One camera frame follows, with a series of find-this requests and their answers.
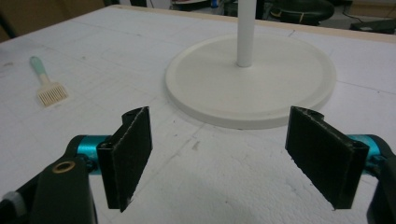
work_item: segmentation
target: white table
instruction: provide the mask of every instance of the white table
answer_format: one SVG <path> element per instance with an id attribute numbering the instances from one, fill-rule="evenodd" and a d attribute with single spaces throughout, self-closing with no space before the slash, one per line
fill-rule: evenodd
<path id="1" fill-rule="evenodd" d="M 337 70 L 319 112 L 342 133 L 373 133 L 396 146 L 396 38 L 258 21 L 323 50 Z M 107 7 L 0 44 L 0 195 L 57 160 L 78 134 L 113 134 L 120 116 L 150 106 L 153 150 L 124 213 L 100 223 L 367 223 L 376 179 L 363 176 L 351 210 L 333 211 L 284 149 L 287 127 L 239 131 L 192 119 L 169 101 L 164 71 L 188 46 L 235 34 L 234 18 Z M 47 108 L 29 64 L 39 56 L 70 96 Z"/>

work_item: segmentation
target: white circular plate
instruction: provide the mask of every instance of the white circular plate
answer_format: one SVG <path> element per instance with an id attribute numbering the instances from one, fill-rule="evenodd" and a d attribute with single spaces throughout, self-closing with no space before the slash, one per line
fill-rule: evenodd
<path id="1" fill-rule="evenodd" d="M 290 37 L 255 35 L 252 66 L 236 65 L 236 35 L 193 45 L 170 63 L 166 87 L 182 111 L 234 129 L 287 124 L 290 107 L 318 109 L 335 84 L 332 61 Z"/>

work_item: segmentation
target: brush bristles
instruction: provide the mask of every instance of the brush bristles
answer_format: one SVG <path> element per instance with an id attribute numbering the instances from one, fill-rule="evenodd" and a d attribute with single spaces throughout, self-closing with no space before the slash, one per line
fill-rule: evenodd
<path id="1" fill-rule="evenodd" d="M 44 106 L 53 105 L 67 97 L 63 86 L 54 87 L 37 93 L 38 98 Z"/>

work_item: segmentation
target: mint green handle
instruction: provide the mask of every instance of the mint green handle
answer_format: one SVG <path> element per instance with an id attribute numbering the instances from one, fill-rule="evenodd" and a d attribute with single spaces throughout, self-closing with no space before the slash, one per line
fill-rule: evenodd
<path id="1" fill-rule="evenodd" d="M 38 57 L 36 56 L 31 57 L 30 64 L 33 66 L 35 72 L 38 75 L 47 74 L 46 69 L 44 68 L 44 64 L 41 62 L 41 60 Z"/>

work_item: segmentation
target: white tabletop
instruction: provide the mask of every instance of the white tabletop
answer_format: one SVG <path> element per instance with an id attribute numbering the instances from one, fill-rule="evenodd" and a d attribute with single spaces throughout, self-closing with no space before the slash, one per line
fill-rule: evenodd
<path id="1" fill-rule="evenodd" d="M 0 195 L 57 160 L 74 136 L 113 134 L 123 113 L 148 105 L 153 150 L 128 209 L 107 209 L 101 176 L 91 177 L 100 223 L 367 223 L 375 178 L 361 178 L 351 210 L 333 211 L 285 150 L 286 126 L 219 128 L 169 101 L 172 59 L 235 33 L 233 19 L 107 7 L 0 44 Z M 256 33 L 288 35 L 329 55 L 337 83 L 319 112 L 342 133 L 373 133 L 396 146 L 394 36 L 273 22 L 258 22 Z M 39 104 L 33 55 L 65 86 L 66 100 Z"/>

